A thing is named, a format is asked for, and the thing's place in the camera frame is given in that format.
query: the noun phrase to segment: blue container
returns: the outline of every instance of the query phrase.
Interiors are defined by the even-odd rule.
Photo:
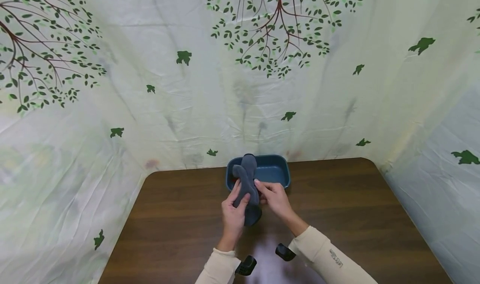
[[[259,179],[262,182],[280,183],[284,188],[290,186],[290,170],[288,170],[285,158],[279,155],[255,156],[255,158],[257,160],[255,179]],[[241,159],[242,157],[234,158],[227,165],[225,185],[230,191],[232,191],[237,180],[233,176],[233,165],[240,165]]]

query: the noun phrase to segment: cream long sleeve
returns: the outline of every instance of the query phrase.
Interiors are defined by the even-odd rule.
[[[312,226],[293,239],[288,248],[328,284],[377,284],[360,265]]]
[[[195,284],[232,284],[235,270],[240,265],[235,252],[221,252],[213,249],[212,255],[205,263],[202,273]]]
[[[328,284],[377,284],[363,268],[312,226],[293,239],[288,248]],[[213,249],[195,284],[232,284],[240,262],[233,251]]]

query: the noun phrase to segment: hand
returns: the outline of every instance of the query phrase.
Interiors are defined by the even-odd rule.
[[[266,183],[259,180],[254,180],[253,182],[261,193],[260,202],[262,204],[267,203],[295,237],[307,230],[309,225],[293,211],[285,189],[280,183]]]
[[[243,231],[245,208],[250,200],[250,194],[247,193],[243,197],[237,208],[233,207],[233,202],[240,193],[240,186],[240,179],[238,179],[230,195],[222,202],[223,236],[217,246],[219,251],[233,251]]]
[[[294,214],[290,202],[288,201],[285,189],[280,183],[268,183],[254,180],[260,194],[260,203],[268,204],[272,211],[281,219]]]

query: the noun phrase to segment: wooden table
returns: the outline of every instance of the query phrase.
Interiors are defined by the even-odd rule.
[[[292,208],[379,284],[452,282],[375,165],[363,158],[289,163]],[[193,284],[222,232],[225,168],[162,171],[143,184],[100,284]],[[234,283],[316,284],[299,258],[284,262],[278,243],[292,239],[263,208],[246,228],[237,256],[258,263]]]

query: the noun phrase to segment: gray cloth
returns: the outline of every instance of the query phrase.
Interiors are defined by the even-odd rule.
[[[245,209],[245,226],[254,225],[262,217],[262,209],[259,207],[260,196],[253,183],[255,169],[257,169],[257,161],[252,154],[243,156],[241,165],[233,165],[233,176],[240,178],[241,182],[240,193],[233,202],[233,207],[237,208],[241,199],[250,193],[250,200]]]

